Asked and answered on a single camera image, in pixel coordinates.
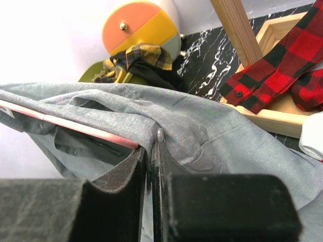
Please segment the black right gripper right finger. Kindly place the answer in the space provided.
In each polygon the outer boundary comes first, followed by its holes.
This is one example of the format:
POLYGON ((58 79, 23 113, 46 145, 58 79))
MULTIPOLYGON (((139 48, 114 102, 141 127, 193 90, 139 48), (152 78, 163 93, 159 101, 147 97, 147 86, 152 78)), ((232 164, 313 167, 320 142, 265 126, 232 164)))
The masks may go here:
POLYGON ((163 141, 151 158, 155 241, 298 241, 284 183, 268 174, 192 174, 163 141))

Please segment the pink wire hanger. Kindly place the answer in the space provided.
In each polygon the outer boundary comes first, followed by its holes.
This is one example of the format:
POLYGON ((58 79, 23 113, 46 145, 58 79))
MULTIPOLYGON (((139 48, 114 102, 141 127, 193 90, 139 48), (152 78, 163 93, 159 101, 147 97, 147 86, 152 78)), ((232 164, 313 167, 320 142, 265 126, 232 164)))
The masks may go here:
POLYGON ((62 126, 64 128, 68 128, 71 130, 75 130, 90 136, 94 136, 96 138, 100 138, 106 141, 110 141, 112 143, 124 146, 124 147, 128 147, 131 149, 137 149, 138 148, 138 144, 136 142, 130 141, 128 139, 125 139, 123 137, 108 133, 106 131, 102 131, 99 129, 95 129, 83 124, 79 124, 76 122, 73 122, 71 120, 67 120, 67 119, 63 119, 60 117, 55 117, 52 115, 48 115, 48 114, 43 114, 34 110, 31 110, 29 108, 26 107, 22 107, 4 100, 1 100, 1 108, 4 108, 5 110, 10 110, 10 111, 15 111, 42 121, 46 121, 58 126, 62 126))

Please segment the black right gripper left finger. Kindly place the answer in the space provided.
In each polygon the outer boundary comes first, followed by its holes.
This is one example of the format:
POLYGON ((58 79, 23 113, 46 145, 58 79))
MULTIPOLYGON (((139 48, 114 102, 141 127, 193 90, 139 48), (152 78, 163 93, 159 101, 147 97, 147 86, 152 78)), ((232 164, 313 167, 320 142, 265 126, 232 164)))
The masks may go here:
POLYGON ((94 181, 2 179, 1 241, 140 241, 145 156, 94 181))

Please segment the grey shirt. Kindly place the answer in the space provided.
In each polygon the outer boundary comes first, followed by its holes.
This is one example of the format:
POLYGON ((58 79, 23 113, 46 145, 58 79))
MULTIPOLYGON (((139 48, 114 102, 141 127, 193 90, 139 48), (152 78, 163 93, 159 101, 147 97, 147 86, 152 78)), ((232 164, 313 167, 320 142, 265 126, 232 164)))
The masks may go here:
POLYGON ((322 241, 322 163, 287 148, 230 107, 133 84, 4 84, 1 99, 124 137, 148 153, 163 129, 172 157, 193 173, 275 175, 298 210, 301 241, 322 241))

